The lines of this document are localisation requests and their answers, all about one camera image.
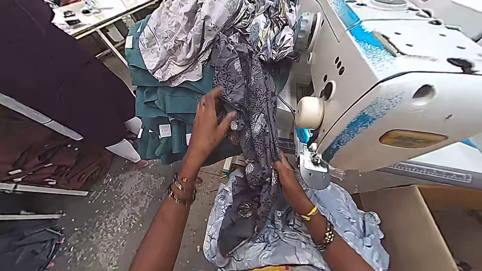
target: person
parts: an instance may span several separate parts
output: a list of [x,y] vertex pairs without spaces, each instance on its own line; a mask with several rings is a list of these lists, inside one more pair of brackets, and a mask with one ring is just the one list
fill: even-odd
[[128,130],[139,133],[135,98],[126,84],[72,36],[51,23],[54,12],[41,0],[0,1],[0,23],[7,27],[0,50],[0,93],[30,107],[130,160],[142,168]]
[[[183,159],[178,178],[173,182],[168,197],[162,202],[130,266],[130,271],[166,271],[174,268],[181,244],[189,205],[194,200],[194,180],[206,157],[226,134],[236,112],[229,113],[218,125],[216,99],[223,88],[218,87],[206,94],[198,104],[191,142]],[[282,192],[291,207],[300,215],[315,209],[296,180],[294,172],[281,153],[282,160],[273,163],[279,173]],[[316,244],[322,244],[329,222],[319,212],[305,220]],[[336,232],[323,258],[333,271],[373,271],[372,267],[357,254]]]

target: bracelet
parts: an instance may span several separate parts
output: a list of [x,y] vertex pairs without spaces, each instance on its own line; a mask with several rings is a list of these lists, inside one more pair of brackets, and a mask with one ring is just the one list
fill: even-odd
[[316,249],[318,249],[318,251],[320,252],[323,252],[333,242],[334,238],[335,238],[335,228],[333,227],[333,224],[329,220],[326,220],[326,232],[325,232],[325,236],[323,237],[323,241],[321,243],[316,243],[313,240],[313,242],[315,243]]
[[312,217],[314,217],[317,213],[319,213],[318,208],[313,207],[313,209],[306,215],[299,215],[304,221],[310,221]]
[[[184,177],[182,178],[181,181],[183,183],[188,183],[189,179]],[[173,176],[173,185],[179,188],[182,192],[186,192],[186,190],[182,187],[181,183],[179,182],[179,175],[177,173],[175,173]],[[194,191],[192,193],[192,201],[190,202],[186,202],[185,200],[180,199],[179,196],[174,193],[171,187],[168,188],[167,192],[168,192],[167,195],[169,196],[169,198],[171,198],[175,203],[182,204],[184,206],[189,206],[196,200],[196,193],[197,193],[196,188],[194,188]]]

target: cardboard box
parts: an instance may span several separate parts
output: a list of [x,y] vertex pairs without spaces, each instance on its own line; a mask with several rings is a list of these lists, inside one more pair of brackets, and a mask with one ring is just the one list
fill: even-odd
[[482,190],[410,185],[353,198],[380,216],[390,271],[460,271],[454,258],[482,271]]

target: brown fabric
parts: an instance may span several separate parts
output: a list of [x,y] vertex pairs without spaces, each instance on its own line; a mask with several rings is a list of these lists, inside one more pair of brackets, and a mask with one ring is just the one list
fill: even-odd
[[[0,131],[6,149],[0,152],[0,181],[81,189],[110,168],[112,154],[102,146],[72,140],[2,106]],[[16,169],[22,172],[8,174]]]

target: foot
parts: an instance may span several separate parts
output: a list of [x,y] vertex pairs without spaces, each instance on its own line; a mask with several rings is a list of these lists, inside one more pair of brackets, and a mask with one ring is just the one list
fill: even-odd
[[127,171],[138,170],[149,165],[149,161],[140,160],[137,163],[129,162],[126,166]]

